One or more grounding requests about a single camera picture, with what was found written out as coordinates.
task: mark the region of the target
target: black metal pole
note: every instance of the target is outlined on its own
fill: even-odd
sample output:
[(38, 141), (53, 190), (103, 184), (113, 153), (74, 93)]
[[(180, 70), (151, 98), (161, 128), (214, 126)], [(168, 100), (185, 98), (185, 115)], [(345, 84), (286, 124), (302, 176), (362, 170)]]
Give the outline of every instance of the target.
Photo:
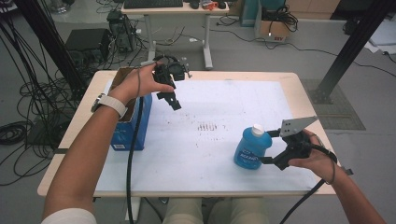
[(328, 104), (331, 102), (330, 94), (335, 85), (337, 85), (338, 81), (353, 63), (395, 3), (395, 0), (373, 1), (356, 27), (356, 30), (352, 33), (338, 56), (335, 58), (326, 76), (315, 90), (309, 92), (314, 104)]
[(87, 90), (87, 84), (79, 75), (48, 15), (44, 13), (37, 0), (14, 0), (14, 2), (69, 84), (74, 99), (80, 100)]

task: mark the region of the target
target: white bottle cap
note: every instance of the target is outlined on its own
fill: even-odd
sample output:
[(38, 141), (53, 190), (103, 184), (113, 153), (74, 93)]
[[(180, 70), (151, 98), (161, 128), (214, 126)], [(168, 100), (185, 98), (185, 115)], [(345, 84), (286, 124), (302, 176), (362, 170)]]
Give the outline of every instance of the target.
[(253, 127), (251, 128), (251, 132), (253, 133), (254, 136), (260, 137), (264, 134), (264, 127), (262, 127), (260, 124), (253, 124)]

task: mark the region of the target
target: blue liquid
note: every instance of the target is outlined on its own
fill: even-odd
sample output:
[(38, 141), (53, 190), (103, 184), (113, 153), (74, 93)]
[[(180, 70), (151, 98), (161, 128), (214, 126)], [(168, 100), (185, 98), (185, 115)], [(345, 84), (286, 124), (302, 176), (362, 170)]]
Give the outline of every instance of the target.
[(251, 129), (250, 127), (244, 130), (242, 139), (233, 156), (233, 161), (243, 168), (257, 170), (262, 166), (258, 157), (265, 155), (265, 150), (272, 145), (272, 139), (268, 133), (257, 137), (253, 135)]

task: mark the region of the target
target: person's right arm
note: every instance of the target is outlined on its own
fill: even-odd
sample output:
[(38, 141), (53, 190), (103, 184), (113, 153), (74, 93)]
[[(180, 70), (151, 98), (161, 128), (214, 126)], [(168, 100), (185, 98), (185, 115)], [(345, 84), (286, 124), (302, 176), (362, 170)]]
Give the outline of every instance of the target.
[[(312, 144), (319, 145), (318, 138), (313, 133), (305, 133), (310, 136)], [(386, 223), (353, 180), (341, 167), (336, 164), (333, 166), (333, 161), (324, 153), (312, 149), (309, 158), (290, 160), (289, 165), (310, 169), (320, 178), (332, 182), (332, 188), (343, 205), (349, 223)]]

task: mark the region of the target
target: hand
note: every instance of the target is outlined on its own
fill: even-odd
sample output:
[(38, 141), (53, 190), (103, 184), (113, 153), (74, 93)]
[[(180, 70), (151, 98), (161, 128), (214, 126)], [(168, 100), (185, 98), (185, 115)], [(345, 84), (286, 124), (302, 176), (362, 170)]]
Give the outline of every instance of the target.
[[(320, 145), (318, 137), (314, 133), (311, 133), (308, 130), (304, 130), (304, 133), (309, 136), (309, 140), (312, 144)], [(332, 168), (332, 163), (332, 159), (323, 152), (315, 150), (314, 148), (312, 148), (309, 158), (289, 160), (289, 165), (312, 170), (317, 176), (328, 182), (332, 181), (332, 174), (335, 172)]]
[(173, 87), (154, 81), (152, 71), (154, 70), (155, 65), (156, 63), (132, 70), (122, 83), (112, 90), (109, 95), (116, 97), (126, 105), (131, 99), (138, 96), (144, 96), (154, 91), (174, 91)]

